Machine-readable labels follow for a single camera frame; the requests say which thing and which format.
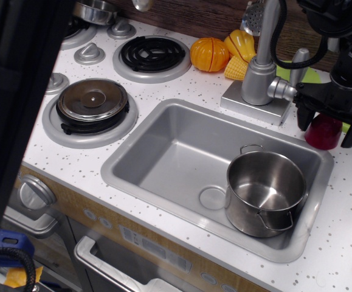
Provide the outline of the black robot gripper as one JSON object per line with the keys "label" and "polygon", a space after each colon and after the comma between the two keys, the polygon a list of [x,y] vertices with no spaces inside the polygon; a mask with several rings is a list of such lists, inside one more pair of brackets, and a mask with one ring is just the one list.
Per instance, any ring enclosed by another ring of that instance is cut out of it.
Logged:
{"label": "black robot gripper", "polygon": [[342,148],[352,147],[352,89],[344,89],[333,82],[298,83],[294,103],[297,107],[297,125],[306,131],[315,113],[322,113],[343,123],[345,137]]}

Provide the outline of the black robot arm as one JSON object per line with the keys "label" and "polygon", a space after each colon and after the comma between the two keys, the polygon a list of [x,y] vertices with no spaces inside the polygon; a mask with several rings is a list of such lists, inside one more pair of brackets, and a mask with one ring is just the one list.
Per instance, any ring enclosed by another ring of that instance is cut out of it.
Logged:
{"label": "black robot arm", "polygon": [[352,147],[352,1],[299,1],[309,25],[319,35],[339,40],[339,55],[330,70],[330,82],[298,83],[294,103],[297,123],[305,131],[315,113],[350,127],[341,146]]}

